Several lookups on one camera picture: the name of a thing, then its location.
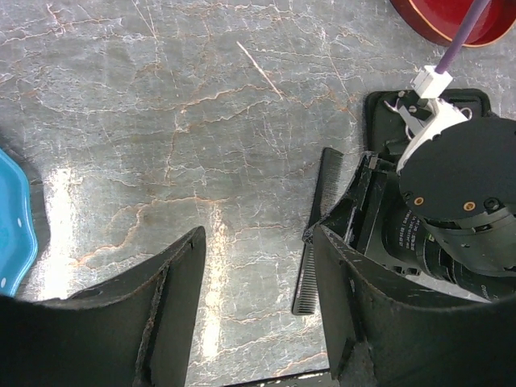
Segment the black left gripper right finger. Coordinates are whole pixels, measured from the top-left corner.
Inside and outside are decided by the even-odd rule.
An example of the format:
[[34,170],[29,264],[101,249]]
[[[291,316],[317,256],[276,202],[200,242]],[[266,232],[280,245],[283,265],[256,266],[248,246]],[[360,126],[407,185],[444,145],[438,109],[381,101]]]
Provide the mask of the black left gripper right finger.
[[331,375],[363,344],[380,386],[512,386],[515,299],[472,302],[428,289],[314,230],[314,259]]

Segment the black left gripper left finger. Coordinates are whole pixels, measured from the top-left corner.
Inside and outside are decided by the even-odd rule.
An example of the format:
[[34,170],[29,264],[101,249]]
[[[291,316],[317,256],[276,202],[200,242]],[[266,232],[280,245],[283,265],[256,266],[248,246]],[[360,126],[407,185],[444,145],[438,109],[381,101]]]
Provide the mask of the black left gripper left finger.
[[1,299],[4,386],[182,386],[206,262],[196,227],[66,299]]

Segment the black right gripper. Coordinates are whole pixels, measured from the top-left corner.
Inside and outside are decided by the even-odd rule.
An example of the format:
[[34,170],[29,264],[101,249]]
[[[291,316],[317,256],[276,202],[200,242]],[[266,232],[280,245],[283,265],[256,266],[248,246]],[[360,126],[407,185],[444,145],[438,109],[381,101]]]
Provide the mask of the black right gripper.
[[515,123],[484,117],[425,141],[405,162],[367,152],[322,220],[355,252],[489,301],[515,292]]

